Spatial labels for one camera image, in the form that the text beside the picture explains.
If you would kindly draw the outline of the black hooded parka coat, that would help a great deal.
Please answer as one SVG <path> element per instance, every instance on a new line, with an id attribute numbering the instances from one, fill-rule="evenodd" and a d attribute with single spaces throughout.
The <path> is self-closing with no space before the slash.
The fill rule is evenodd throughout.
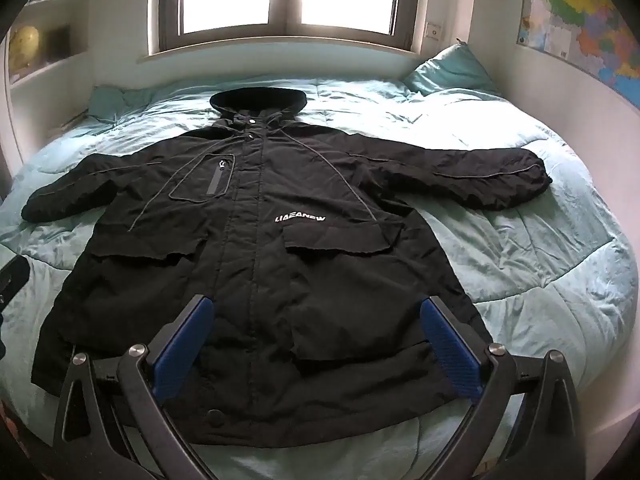
<path id="1" fill-rule="evenodd" d="M 215 322 L 168 403 L 199 444 L 288 448 L 393 426 L 454 400 L 420 325 L 444 300 L 486 327 L 410 195 L 499 211 L 542 194 L 524 148 L 424 150 L 298 119 L 304 92 L 243 88 L 213 125 L 93 154 L 26 202 L 32 223 L 101 217 L 44 320 L 32 382 L 75 352 L 146 344 L 196 295 Z"/>

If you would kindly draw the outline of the light teal quilted duvet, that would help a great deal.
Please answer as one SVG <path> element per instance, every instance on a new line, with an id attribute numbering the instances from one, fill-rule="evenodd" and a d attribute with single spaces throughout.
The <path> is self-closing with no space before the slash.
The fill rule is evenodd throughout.
<path id="1" fill-rule="evenodd" d="M 559 349 L 576 386 L 587 388 L 629 339 L 638 270 L 631 244 L 586 166 L 554 132 L 508 101 L 454 89 L 422 96 L 400 82 L 292 79 L 305 92 L 302 119 L 420 148 L 527 148 L 541 156 L 551 188 L 499 212 L 416 197 L 429 226 L 488 330 L 526 356 Z M 38 153 L 1 206 L 1 257 L 27 258 L 30 278 L 6 309 L 1 396 L 42 440 L 56 400 L 29 378 L 39 327 L 92 232 L 88 212 L 32 228 L 18 215 L 28 194 L 93 153 L 125 155 L 214 119 L 210 97 L 222 81 L 190 79 L 152 87 L 149 104 L 118 122 L 88 116 Z"/>

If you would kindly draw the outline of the teal pillow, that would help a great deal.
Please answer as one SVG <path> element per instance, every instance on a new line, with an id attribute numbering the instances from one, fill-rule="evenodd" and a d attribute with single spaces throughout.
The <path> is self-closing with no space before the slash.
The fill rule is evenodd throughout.
<path id="1" fill-rule="evenodd" d="M 99 122 L 118 122 L 125 115 L 143 110 L 150 102 L 149 89 L 96 87 L 87 107 L 87 115 Z"/>
<path id="2" fill-rule="evenodd" d="M 463 41 L 457 41 L 420 64 L 402 82 L 413 92 L 424 96 L 454 89 L 500 96 L 487 70 Z"/>

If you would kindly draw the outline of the white wall shelf unit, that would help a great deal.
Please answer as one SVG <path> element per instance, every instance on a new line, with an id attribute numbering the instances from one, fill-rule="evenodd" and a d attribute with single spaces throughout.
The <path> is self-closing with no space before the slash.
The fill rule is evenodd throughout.
<path id="1" fill-rule="evenodd" d="M 94 76 L 89 54 L 90 0 L 18 0 L 21 7 L 6 33 L 3 56 L 13 149 L 24 164 L 40 148 L 86 114 Z M 9 43 L 14 32 L 39 30 L 37 57 L 12 73 Z"/>

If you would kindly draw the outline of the white wall socket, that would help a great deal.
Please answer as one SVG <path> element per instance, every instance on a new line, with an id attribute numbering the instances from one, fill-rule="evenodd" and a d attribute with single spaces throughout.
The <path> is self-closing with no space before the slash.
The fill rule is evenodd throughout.
<path id="1" fill-rule="evenodd" d="M 429 39 L 429 40 L 433 40 L 433 41 L 441 40 L 442 39 L 442 26 L 440 26 L 439 24 L 435 24 L 433 22 L 427 22 L 425 24 L 424 38 L 425 39 Z"/>

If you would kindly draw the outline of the colourful wall map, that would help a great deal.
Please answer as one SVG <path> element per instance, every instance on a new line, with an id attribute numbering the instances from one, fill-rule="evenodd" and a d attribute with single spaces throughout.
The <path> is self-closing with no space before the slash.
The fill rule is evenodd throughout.
<path id="1" fill-rule="evenodd" d="M 639 41 L 612 0 L 523 0 L 518 44 L 567 62 L 639 105 Z"/>

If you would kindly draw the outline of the window with dark frame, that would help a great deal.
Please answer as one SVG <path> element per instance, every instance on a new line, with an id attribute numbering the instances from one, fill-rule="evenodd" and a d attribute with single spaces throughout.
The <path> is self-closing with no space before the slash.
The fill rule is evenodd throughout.
<path id="1" fill-rule="evenodd" d="M 409 51 L 420 0 L 157 0 L 162 51 L 250 38 L 320 38 Z"/>

